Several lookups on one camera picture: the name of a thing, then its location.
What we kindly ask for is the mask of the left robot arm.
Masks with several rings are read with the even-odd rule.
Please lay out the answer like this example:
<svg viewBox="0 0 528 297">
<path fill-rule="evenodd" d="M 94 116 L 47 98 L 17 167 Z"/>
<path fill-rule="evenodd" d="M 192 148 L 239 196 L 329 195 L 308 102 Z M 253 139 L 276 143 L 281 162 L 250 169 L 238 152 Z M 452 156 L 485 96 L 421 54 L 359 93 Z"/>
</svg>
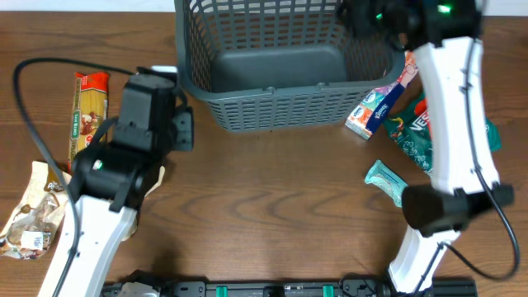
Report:
<svg viewBox="0 0 528 297">
<path fill-rule="evenodd" d="M 74 198 L 39 294 L 99 295 L 167 155 L 193 145 L 193 111 L 177 67 L 139 68 L 125 84 L 118 117 L 105 120 L 74 158 Z"/>
</svg>

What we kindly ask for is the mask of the teal wet wipes packet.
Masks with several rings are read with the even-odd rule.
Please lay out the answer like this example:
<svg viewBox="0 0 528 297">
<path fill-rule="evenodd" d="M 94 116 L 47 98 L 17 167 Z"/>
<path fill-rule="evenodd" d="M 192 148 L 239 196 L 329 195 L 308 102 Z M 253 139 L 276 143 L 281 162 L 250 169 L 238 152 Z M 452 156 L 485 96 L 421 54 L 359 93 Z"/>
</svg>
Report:
<svg viewBox="0 0 528 297">
<path fill-rule="evenodd" d="M 365 184 L 377 186 L 391 198 L 396 207 L 402 207 L 403 191 L 408 184 L 382 161 L 375 161 L 365 176 Z"/>
</svg>

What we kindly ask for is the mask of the orange spaghetti packet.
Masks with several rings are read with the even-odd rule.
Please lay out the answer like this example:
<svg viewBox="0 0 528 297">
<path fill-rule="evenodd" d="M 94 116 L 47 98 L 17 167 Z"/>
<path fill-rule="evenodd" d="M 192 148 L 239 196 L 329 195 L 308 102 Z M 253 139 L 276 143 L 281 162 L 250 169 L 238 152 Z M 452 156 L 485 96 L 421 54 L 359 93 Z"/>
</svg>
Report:
<svg viewBox="0 0 528 297">
<path fill-rule="evenodd" d="M 109 78 L 110 75 L 105 72 L 75 73 L 68 148 L 70 172 L 75 156 L 92 142 L 94 134 L 107 117 Z"/>
</svg>

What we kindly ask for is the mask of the Kleenex tissue multipack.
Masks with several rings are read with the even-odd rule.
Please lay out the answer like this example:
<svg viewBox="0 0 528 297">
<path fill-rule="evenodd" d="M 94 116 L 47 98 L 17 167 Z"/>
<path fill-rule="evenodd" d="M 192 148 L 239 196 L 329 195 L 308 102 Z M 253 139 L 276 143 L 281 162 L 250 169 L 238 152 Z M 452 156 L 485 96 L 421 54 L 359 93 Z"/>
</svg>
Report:
<svg viewBox="0 0 528 297">
<path fill-rule="evenodd" d="M 384 87 L 373 89 L 347 117 L 345 126 L 369 139 L 387 118 L 395 102 L 418 73 L 414 53 L 405 53 L 405 65 L 399 78 Z"/>
</svg>

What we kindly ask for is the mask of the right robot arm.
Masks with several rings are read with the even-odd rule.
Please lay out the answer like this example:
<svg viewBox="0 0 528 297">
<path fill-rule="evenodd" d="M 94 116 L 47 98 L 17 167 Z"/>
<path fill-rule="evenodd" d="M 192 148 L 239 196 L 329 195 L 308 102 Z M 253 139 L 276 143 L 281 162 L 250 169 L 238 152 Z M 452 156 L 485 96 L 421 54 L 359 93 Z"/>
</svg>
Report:
<svg viewBox="0 0 528 297">
<path fill-rule="evenodd" d="M 514 200 L 500 181 L 488 146 L 482 91 L 481 40 L 486 2 L 343 1 L 337 18 L 356 37 L 404 35 L 414 53 L 432 141 L 427 185 L 403 191 L 407 229 L 385 280 L 363 280 L 363 296 L 427 296 L 441 282 L 434 271 L 470 222 Z"/>
</svg>

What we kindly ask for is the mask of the green Nescafe coffee bag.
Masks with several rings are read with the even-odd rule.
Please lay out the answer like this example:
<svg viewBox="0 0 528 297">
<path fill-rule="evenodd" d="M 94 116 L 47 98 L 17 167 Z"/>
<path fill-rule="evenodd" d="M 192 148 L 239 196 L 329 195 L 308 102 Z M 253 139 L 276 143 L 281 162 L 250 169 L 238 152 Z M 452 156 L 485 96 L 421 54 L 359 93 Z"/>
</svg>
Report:
<svg viewBox="0 0 528 297">
<path fill-rule="evenodd" d="M 384 121 L 388 136 L 428 175 L 432 175 L 432 142 L 427 98 L 423 92 L 402 111 Z"/>
</svg>

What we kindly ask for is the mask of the grey plastic laundry basket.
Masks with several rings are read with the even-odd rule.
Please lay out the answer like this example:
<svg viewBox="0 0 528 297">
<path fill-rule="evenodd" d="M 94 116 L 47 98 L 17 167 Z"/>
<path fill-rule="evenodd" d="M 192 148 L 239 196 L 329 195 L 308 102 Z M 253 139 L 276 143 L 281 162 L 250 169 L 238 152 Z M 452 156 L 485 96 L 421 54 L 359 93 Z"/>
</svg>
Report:
<svg viewBox="0 0 528 297">
<path fill-rule="evenodd" d="M 356 38 L 335 0 L 175 0 L 183 88 L 226 130 L 345 120 L 405 56 L 382 35 Z"/>
</svg>

